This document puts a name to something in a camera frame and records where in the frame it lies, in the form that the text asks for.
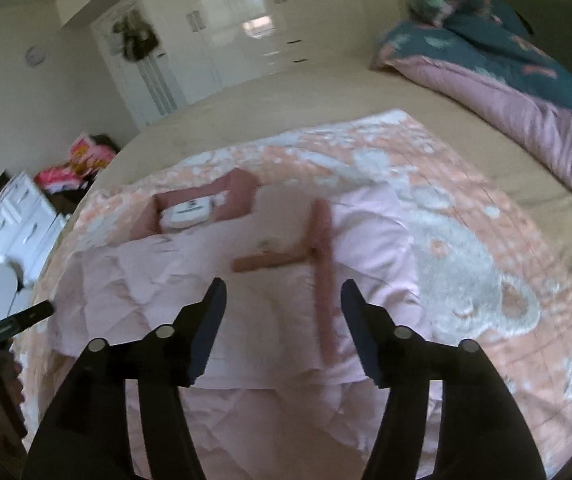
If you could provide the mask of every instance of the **beige bed sheet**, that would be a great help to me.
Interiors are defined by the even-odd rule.
[[[394,72],[372,72],[367,66],[367,59],[338,58],[226,89],[149,126],[122,150],[93,190],[131,184],[186,156],[236,142],[401,108],[507,193],[572,275],[572,193],[463,106]]]

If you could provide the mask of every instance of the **white chest of drawers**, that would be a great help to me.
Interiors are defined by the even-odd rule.
[[[25,173],[0,193],[0,263],[10,264],[24,285],[31,285],[65,225],[64,218]]]

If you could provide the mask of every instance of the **white tag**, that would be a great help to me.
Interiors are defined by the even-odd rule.
[[[207,221],[212,212],[212,199],[212,196],[203,196],[165,209],[159,221],[160,227],[185,229]]]

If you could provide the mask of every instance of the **white wardrobe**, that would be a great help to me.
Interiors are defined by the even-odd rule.
[[[161,42],[163,67],[188,104],[339,54],[369,54],[377,35],[400,19],[397,0],[137,1]],[[64,2],[65,23],[75,19],[75,2]],[[96,36],[101,28],[93,25]]]

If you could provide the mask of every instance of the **silver bolt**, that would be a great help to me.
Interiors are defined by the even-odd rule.
[[[399,339],[410,339],[413,336],[413,331],[410,330],[407,326],[398,326],[395,329],[395,335]]]
[[[155,330],[155,334],[160,339],[166,339],[167,337],[172,336],[175,333],[175,329],[172,325],[162,325],[157,330]]]
[[[93,339],[92,341],[90,341],[90,343],[88,343],[88,349],[91,352],[98,352],[99,350],[103,349],[106,346],[106,341],[104,341],[103,339]]]
[[[464,339],[461,341],[461,348],[463,348],[466,352],[470,352],[470,354],[474,354],[479,350],[479,343],[477,341],[473,341],[472,339]]]

